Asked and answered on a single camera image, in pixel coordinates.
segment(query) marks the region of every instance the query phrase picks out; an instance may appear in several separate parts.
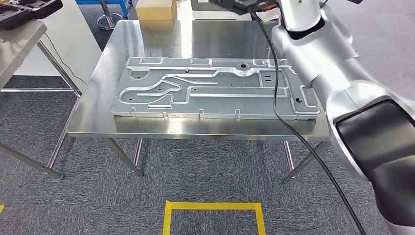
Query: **small slot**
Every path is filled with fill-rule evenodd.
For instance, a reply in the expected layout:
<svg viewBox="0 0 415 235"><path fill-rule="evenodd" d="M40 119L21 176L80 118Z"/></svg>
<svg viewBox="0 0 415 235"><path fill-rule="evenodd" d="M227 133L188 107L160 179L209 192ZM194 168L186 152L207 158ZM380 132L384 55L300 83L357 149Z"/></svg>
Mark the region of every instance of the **small slot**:
<svg viewBox="0 0 415 235"><path fill-rule="evenodd" d="M171 105L147 105L147 109L171 109Z"/></svg>

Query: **gray carpet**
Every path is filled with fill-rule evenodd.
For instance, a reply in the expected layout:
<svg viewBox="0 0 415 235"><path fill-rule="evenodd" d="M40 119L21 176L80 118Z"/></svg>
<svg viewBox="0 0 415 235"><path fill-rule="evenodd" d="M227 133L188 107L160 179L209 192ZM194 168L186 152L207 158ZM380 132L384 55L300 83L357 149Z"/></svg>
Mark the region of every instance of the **gray carpet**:
<svg viewBox="0 0 415 235"><path fill-rule="evenodd" d="M354 35L362 64L415 98L415 1L330 0ZM99 6L81 6L99 45ZM14 77L10 87L63 86L55 77ZM72 94L0 94L0 142L47 163L75 100ZM132 156L135 140L117 140ZM305 148L292 143L298 163ZM369 235L387 235L369 183L353 178L330 148L322 154ZM269 235L356 235L345 206L313 162L290 184L283 146L270 141L144 140L136 178L99 139L67 137L53 180L0 154L0 234L159 235L165 200L261 202ZM173 211L172 235L257 234L253 211Z"/></svg>

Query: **black cable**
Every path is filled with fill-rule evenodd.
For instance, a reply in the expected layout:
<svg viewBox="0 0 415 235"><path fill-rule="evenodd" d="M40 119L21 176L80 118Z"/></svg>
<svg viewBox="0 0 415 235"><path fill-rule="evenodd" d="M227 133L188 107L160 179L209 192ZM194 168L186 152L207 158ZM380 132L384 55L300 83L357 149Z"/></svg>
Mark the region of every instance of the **black cable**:
<svg viewBox="0 0 415 235"><path fill-rule="evenodd" d="M327 174L327 176L329 177L330 181L333 183L334 187L336 188L338 194L340 195L341 199L343 200L347 210L349 211L353 221L355 222L357 228L360 231L361 235L366 235L365 230L362 227L362 224L359 221L359 218L356 216L353 208L351 207L349 201L347 200L345 194L343 193L342 189L340 188L339 184L337 183L336 179L334 178L333 174L331 174L330 170L328 169L328 167L325 165L325 163L321 160L320 156L316 153L316 151L314 150L314 148L310 145L310 143L308 141L306 141L304 139L304 137L298 133L284 118L282 118L277 111L277 89L278 89L278 63L277 63L277 55L275 53L273 44L271 42L270 37L267 34L267 31L263 25L263 23L261 22L261 19L254 13L251 12L251 15L256 19L256 21L258 22L259 27L261 27L262 32L265 35L265 38L267 39L267 42L270 46L270 50L272 52L273 58L274 58L274 63L275 63L275 71L276 71L276 80L275 80L275 92L274 92L274 112L275 115L279 118L279 120L281 120L281 122L292 132L294 133L294 135L296 135L299 140L308 148L308 150L310 150L311 154L313 154L314 158L318 161L318 163L322 166L323 170L325 171L325 173Z"/></svg>
<svg viewBox="0 0 415 235"><path fill-rule="evenodd" d="M328 0L325 0L324 2L320 2L320 8L323 8L326 5L327 2L328 2Z"/></svg>
<svg viewBox="0 0 415 235"><path fill-rule="evenodd" d="M58 50L56 49L55 45L53 44L52 40L50 39L50 37L45 33L46 37L49 39L50 44L52 44L53 49L55 50L56 54L59 56L59 59L62 61L62 64L64 64L70 71L70 73L72 73L72 75L76 78L78 78L82 83L84 83L85 85L87 84L84 80L82 80L80 77L76 76L75 74L73 74L72 69L65 64L65 62L62 60L61 55L58 53Z"/></svg>

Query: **yellow tape marking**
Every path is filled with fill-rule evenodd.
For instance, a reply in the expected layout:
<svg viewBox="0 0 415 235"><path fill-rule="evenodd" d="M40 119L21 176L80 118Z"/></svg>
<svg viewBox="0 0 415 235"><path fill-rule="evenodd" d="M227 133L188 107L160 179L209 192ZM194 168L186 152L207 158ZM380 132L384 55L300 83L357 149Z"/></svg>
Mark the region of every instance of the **yellow tape marking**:
<svg viewBox="0 0 415 235"><path fill-rule="evenodd" d="M264 216L259 202L169 202L166 200L163 235L170 235L172 210L254 210L258 235L265 235Z"/></svg>

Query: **metal plate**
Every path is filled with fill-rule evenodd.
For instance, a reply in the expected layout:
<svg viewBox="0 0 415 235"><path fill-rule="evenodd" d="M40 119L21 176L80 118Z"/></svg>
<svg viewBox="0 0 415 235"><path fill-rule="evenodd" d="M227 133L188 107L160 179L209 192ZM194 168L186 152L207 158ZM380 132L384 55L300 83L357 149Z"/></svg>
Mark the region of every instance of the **metal plate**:
<svg viewBox="0 0 415 235"><path fill-rule="evenodd" d="M320 114L305 89L279 60L277 108L285 119ZM127 61L111 111L135 117L277 119L275 65L268 59L139 58Z"/></svg>

